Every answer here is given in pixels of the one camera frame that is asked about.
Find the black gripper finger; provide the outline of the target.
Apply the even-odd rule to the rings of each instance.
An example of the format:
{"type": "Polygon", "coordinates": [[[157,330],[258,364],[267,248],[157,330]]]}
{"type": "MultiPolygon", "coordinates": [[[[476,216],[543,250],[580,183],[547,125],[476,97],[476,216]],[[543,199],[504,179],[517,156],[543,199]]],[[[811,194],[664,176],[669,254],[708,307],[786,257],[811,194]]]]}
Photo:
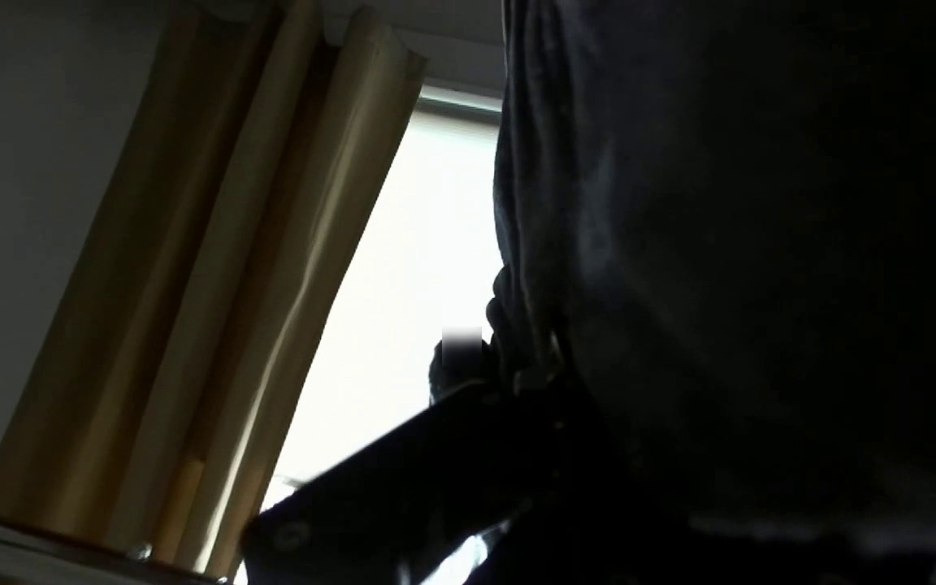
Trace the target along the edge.
{"type": "Polygon", "coordinates": [[[258,513],[242,535],[252,585],[421,585],[555,489],[576,404],[569,379],[463,382],[258,513]]]}

